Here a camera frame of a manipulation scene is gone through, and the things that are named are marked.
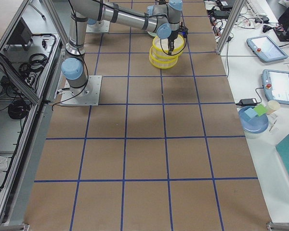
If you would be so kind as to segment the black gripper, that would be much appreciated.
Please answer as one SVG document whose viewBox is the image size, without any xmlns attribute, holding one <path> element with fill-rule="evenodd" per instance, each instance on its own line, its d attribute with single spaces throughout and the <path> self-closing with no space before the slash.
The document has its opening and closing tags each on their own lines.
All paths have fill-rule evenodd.
<svg viewBox="0 0 289 231">
<path fill-rule="evenodd" d="M 181 34 L 185 39 L 188 37 L 188 28 L 180 23 L 179 27 L 171 31 L 171 35 L 168 37 L 168 53 L 173 52 L 174 50 L 174 40 L 178 38 L 178 35 Z"/>
</svg>

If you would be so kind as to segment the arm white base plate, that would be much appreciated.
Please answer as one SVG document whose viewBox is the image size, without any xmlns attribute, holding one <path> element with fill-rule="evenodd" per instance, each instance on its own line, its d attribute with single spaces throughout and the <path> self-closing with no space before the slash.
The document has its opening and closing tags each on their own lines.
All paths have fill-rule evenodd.
<svg viewBox="0 0 289 231">
<path fill-rule="evenodd" d="M 106 20 L 95 21 L 93 19 L 89 19 L 87 21 L 86 33 L 89 34 L 100 34 L 100 33 L 108 33 L 110 27 L 110 22 Z"/>
<path fill-rule="evenodd" d="M 100 90 L 102 84 L 102 76 L 89 76 L 89 81 L 85 87 L 75 89 L 71 88 L 68 80 L 65 82 L 65 88 L 68 90 L 63 91 L 60 106 L 98 106 Z"/>
</svg>

